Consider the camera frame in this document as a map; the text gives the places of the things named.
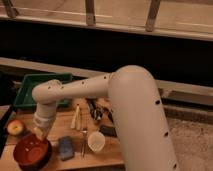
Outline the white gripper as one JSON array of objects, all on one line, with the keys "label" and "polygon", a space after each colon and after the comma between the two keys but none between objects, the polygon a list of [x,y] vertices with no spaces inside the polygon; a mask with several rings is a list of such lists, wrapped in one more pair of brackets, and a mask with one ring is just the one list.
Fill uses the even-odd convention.
[{"label": "white gripper", "polygon": [[34,114],[33,122],[37,126],[34,128],[34,133],[39,140],[43,141],[46,139],[46,134],[43,130],[50,129],[53,126],[55,119],[55,116],[45,117],[40,116],[38,113]]}]

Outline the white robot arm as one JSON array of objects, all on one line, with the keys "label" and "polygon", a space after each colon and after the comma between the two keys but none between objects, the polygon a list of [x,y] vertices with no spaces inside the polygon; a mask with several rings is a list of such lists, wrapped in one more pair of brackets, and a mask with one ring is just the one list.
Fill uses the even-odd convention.
[{"label": "white robot arm", "polygon": [[107,97],[126,171],[180,171],[155,79],[141,66],[124,66],[84,80],[51,80],[32,91],[34,123],[48,134],[57,103],[65,98]]}]

